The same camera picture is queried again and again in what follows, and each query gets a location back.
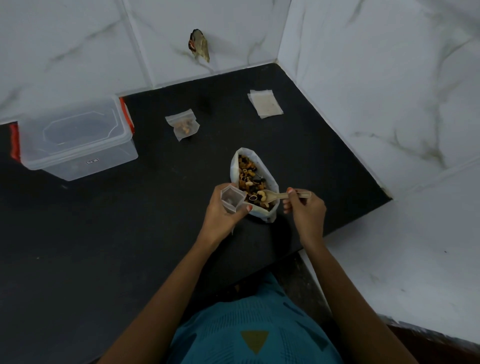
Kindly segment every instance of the hand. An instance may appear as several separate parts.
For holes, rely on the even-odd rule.
[[[327,208],[322,199],[312,192],[310,198],[299,198],[291,187],[287,189],[288,199],[283,200],[283,211],[293,211],[293,220],[300,235],[303,247],[313,246],[323,241],[324,219]]]
[[[197,242],[206,244],[213,252],[232,231],[233,227],[242,220],[251,210],[252,206],[244,204],[235,214],[229,214],[220,200],[220,191],[229,184],[237,187],[234,183],[220,184],[213,190],[210,203],[205,212],[202,229],[198,234]]]

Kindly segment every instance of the cashew nut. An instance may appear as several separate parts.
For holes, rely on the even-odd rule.
[[[262,202],[264,202],[267,199],[267,196],[265,195],[265,192],[258,191],[257,194],[259,194],[262,197],[262,199],[261,199]]]

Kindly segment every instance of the plastic zip bag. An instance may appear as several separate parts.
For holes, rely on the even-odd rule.
[[[237,186],[239,184],[239,178],[240,178],[239,156],[240,155],[248,157],[253,163],[255,163],[255,165],[257,166],[257,171],[255,173],[257,173],[260,177],[265,178],[267,190],[279,193],[278,184],[276,183],[271,173],[268,171],[265,164],[263,164],[260,157],[253,150],[247,149],[247,148],[240,148],[235,152],[235,155],[232,158],[232,162],[230,163],[230,181],[231,182],[236,183]],[[276,210],[278,209],[280,200],[276,200],[274,202],[275,205],[270,211],[267,211],[264,208],[261,208],[260,206],[251,204],[246,201],[245,203],[252,206],[252,210],[249,212],[250,215],[261,218],[265,222],[274,222],[276,219]]]
[[[178,141],[194,135],[200,128],[200,124],[197,123],[197,118],[192,109],[188,109],[180,114],[166,116],[165,120],[167,120],[170,126],[173,126],[173,132]]]

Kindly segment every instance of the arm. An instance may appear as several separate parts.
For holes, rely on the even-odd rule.
[[[342,336],[359,363],[416,363],[415,358],[364,300],[323,242],[324,202],[312,194],[301,201],[289,188],[286,213],[293,211],[300,241],[312,262]]]
[[[207,259],[252,209],[243,206],[233,215],[225,211],[220,191],[229,184],[215,187],[197,241],[98,364],[157,364],[163,358]]]

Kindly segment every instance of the yellow triangle print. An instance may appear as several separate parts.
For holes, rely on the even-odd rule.
[[[251,330],[251,331],[240,331],[243,340],[249,347],[251,351],[256,354],[260,352],[262,347],[267,340],[268,331],[261,331],[261,330]]]

